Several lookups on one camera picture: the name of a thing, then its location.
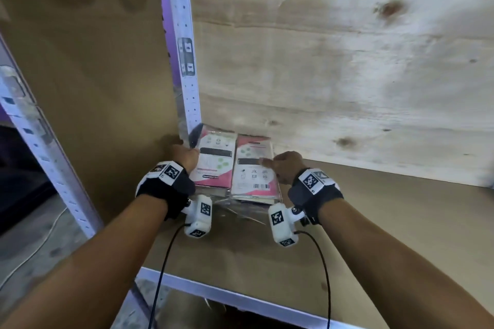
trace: wrist-mounted device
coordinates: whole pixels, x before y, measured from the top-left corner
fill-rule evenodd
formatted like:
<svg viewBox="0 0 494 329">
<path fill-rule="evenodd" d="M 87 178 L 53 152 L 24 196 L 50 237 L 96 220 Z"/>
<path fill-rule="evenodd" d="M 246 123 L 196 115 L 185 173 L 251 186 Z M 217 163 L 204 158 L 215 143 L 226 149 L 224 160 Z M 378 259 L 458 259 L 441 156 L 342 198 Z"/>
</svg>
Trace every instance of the wrist-mounted device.
<svg viewBox="0 0 494 329">
<path fill-rule="evenodd" d="M 175 161 L 156 164 L 139 182 L 135 195 L 147 194 L 164 199 L 168 204 L 168 218 L 176 218 L 194 194 L 196 186 L 184 167 Z"/>
<path fill-rule="evenodd" d="M 295 207 L 302 208 L 313 225 L 319 224 L 319 208 L 330 200 L 342 198 L 339 186 L 318 168 L 301 170 L 288 190 L 288 197 Z"/>
</svg>

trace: human arm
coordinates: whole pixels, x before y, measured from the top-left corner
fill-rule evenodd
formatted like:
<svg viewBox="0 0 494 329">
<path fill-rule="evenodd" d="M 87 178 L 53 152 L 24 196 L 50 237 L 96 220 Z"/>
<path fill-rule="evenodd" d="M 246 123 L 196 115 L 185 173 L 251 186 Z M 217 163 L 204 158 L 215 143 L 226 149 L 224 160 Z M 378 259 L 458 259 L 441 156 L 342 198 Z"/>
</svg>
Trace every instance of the human arm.
<svg viewBox="0 0 494 329">
<path fill-rule="evenodd" d="M 173 147 L 190 172 L 199 153 Z M 109 328 L 144 263 L 168 211 L 166 201 L 139 195 L 108 226 L 57 266 L 1 329 Z"/>
<path fill-rule="evenodd" d="M 296 152 L 263 164 L 287 184 L 306 169 Z M 390 328 L 494 328 L 493 316 L 469 293 L 344 199 L 323 204 L 318 218 Z"/>
</svg>

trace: white plastic device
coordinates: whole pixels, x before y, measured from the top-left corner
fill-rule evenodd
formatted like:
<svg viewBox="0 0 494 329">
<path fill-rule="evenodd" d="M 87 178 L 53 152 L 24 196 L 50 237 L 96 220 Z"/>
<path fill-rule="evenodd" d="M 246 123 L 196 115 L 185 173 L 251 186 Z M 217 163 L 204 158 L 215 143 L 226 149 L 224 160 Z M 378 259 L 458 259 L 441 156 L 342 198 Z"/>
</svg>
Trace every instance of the white plastic device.
<svg viewBox="0 0 494 329">
<path fill-rule="evenodd" d="M 211 217 L 213 215 L 213 201 L 206 195 L 197 195 L 191 200 L 188 207 L 182 212 L 187 215 L 185 234 L 193 238 L 202 238 L 211 230 Z"/>
<path fill-rule="evenodd" d="M 304 211 L 296 207 L 287 208 L 283 203 L 269 207 L 269 225 L 275 242 L 283 247 L 290 247 L 298 242 L 295 223 L 305 217 Z"/>
</svg>

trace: wood grain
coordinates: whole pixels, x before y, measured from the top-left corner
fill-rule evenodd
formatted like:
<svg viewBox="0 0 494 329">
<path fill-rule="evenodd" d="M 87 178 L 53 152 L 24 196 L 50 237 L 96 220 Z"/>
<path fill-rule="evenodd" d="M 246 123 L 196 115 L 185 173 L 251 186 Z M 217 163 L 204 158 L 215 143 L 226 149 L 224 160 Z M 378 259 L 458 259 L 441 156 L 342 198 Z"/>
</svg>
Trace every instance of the wood grain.
<svg viewBox="0 0 494 329">
<path fill-rule="evenodd" d="M 275 152 L 489 186 L 494 0 L 192 0 L 202 118 Z"/>
<path fill-rule="evenodd" d="M 338 182 L 363 215 L 419 252 L 494 313 L 494 196 L 485 188 L 395 175 L 337 164 L 307 162 Z M 283 186 L 286 203 L 287 187 Z M 267 214 L 258 217 L 267 223 Z M 183 219 L 166 222 L 145 267 L 160 270 L 171 236 Z M 328 264 L 332 319 L 367 329 L 387 328 L 320 226 L 316 237 Z M 321 317 L 327 314 L 325 277 L 310 239 L 284 249 L 268 225 L 213 207 L 203 239 L 180 234 L 166 265 L 175 276 L 235 291 Z"/>
<path fill-rule="evenodd" d="M 2 0 L 3 38 L 103 220 L 175 140 L 161 0 Z"/>
</svg>

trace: package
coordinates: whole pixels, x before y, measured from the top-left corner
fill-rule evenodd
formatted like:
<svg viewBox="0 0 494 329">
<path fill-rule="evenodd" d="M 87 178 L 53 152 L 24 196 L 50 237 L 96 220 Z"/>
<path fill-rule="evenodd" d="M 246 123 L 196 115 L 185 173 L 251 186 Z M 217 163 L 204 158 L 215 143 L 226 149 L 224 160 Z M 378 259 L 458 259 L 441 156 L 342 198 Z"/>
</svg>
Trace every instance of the package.
<svg viewBox="0 0 494 329">
<path fill-rule="evenodd" d="M 189 177 L 196 185 L 231 188 L 237 133 L 202 127 L 197 144 L 199 161 Z"/>
<path fill-rule="evenodd" d="M 280 200 L 275 172 L 259 165 L 259 158 L 273 158 L 271 139 L 239 135 L 233 169 L 233 199 L 267 204 Z"/>
</svg>

